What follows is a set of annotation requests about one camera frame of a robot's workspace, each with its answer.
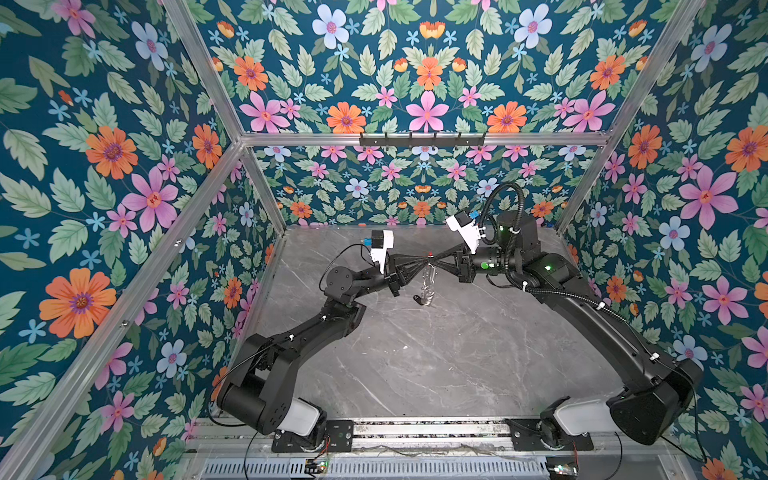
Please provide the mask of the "steel keyring with red handle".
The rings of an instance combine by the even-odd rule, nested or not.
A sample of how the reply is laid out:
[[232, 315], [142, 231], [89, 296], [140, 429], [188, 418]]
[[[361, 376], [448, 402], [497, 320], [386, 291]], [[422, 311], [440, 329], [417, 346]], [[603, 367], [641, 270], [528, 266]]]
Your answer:
[[437, 268], [432, 263], [433, 256], [429, 255], [424, 267], [421, 270], [422, 285], [418, 295], [414, 296], [414, 300], [422, 307], [428, 307], [433, 303], [435, 297], [435, 279], [437, 274]]

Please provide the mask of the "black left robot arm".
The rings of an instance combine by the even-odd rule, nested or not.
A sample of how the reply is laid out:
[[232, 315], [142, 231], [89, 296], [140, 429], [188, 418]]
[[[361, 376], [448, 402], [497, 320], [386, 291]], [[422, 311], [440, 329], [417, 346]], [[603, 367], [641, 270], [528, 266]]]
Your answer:
[[433, 258], [390, 255], [383, 266], [353, 271], [335, 266], [324, 274], [325, 302], [297, 327], [248, 337], [228, 373], [215, 386], [216, 406], [260, 434], [289, 432], [317, 443], [327, 414], [295, 395], [299, 370], [313, 356], [350, 335], [361, 323], [362, 296], [388, 290], [394, 296]]

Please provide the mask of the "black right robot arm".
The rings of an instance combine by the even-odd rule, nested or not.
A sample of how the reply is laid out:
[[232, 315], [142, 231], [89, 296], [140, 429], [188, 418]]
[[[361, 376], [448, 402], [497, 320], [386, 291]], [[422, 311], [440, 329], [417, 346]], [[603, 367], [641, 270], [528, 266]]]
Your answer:
[[567, 438], [592, 433], [622, 434], [652, 445], [683, 413], [697, 409], [702, 368], [649, 343], [594, 293], [570, 260], [544, 251], [519, 185], [500, 184], [480, 211], [459, 211], [445, 223], [463, 243], [435, 256], [434, 267], [462, 283], [473, 282], [478, 274], [503, 278], [504, 288], [525, 292], [563, 317], [622, 381], [612, 394], [563, 397], [550, 404], [536, 428], [545, 447], [560, 449]]

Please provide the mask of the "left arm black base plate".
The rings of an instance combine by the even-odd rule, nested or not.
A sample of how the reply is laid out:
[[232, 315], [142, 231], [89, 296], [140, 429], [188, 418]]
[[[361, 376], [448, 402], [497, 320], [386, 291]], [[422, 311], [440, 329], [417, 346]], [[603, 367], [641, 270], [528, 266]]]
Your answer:
[[354, 422], [351, 420], [322, 420], [308, 436], [278, 431], [273, 439], [273, 453], [348, 453], [352, 450]]

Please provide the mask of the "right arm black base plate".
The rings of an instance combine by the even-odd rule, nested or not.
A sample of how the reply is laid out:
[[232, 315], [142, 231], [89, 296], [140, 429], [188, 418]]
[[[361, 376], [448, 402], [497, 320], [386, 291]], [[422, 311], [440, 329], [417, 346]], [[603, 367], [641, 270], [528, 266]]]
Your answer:
[[510, 438], [516, 451], [593, 451], [594, 443], [588, 434], [571, 436], [553, 421], [534, 418], [506, 418]]

